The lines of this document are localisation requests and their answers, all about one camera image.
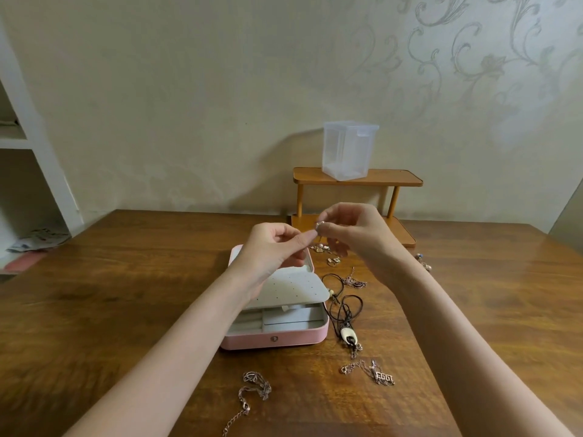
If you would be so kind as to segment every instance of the forearm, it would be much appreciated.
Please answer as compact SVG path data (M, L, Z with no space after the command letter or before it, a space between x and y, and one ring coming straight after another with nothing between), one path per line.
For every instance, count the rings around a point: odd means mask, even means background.
M397 296L464 436L572 436L415 259L385 263L396 271L381 279Z
M227 270L67 437L167 436L248 302L244 276Z

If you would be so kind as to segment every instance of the white perforated flap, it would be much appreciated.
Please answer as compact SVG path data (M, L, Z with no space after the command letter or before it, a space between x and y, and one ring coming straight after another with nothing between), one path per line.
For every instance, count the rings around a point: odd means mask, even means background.
M245 309L273 308L299 303L319 303L328 300L330 294L316 273L290 271L268 278L256 299Z

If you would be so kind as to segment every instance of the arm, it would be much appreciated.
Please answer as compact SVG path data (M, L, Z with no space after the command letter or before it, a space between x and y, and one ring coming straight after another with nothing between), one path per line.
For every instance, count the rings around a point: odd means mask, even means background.
M301 266L316 236L256 225L233 264L66 437L167 436L241 309L280 266Z
M319 234L354 250L397 297L464 436L572 437L399 243L372 205L324 211Z

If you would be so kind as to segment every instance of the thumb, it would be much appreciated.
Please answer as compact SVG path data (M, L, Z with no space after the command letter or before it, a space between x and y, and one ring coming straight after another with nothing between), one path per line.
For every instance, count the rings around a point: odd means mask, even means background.
M286 257L291 256L294 253L297 253L300 250L303 250L309 244L312 243L318 232L316 230L308 230L306 232L300 233L290 239L288 242L281 243L282 246L285 246L285 255Z
M325 238L338 239L340 242L348 243L349 227L323 222L318 226L318 234Z

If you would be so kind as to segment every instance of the open jewelry box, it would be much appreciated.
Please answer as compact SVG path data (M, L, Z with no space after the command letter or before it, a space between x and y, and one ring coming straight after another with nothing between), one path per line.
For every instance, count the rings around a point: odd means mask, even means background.
M231 250L229 265L242 247ZM265 281L259 296L237 316L220 346L246 350L322 342L328 334L324 301L329 296L306 249L302 267L279 269Z

